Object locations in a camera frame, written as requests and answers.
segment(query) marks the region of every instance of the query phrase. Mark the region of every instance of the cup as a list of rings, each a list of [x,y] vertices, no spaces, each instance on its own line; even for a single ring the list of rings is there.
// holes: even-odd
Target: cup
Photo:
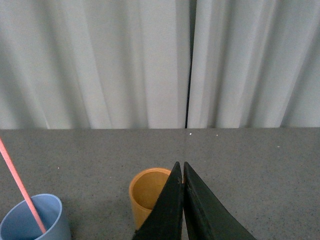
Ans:
[[[129,196],[136,230],[154,208],[170,173],[169,169],[154,167],[143,170],[132,179]]]
[[[60,199],[52,194],[31,197],[46,232],[42,234],[26,201],[12,208],[0,224],[0,240],[70,240],[68,219]]]

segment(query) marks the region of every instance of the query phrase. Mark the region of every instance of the gray countertop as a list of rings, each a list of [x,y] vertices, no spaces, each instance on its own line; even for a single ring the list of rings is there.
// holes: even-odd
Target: gray countertop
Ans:
[[[131,179],[176,161],[189,162],[258,240],[320,239],[320,128],[0,130],[0,136],[29,194],[61,199],[75,240],[131,239]],[[23,200],[1,159],[0,220]]]

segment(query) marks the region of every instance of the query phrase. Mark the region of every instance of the blue cup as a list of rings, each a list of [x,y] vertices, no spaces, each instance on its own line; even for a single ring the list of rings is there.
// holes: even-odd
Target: blue cup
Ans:
[[[42,234],[26,201],[12,208],[0,224],[0,240],[70,240],[68,219],[60,199],[52,194],[31,197],[46,233]]]

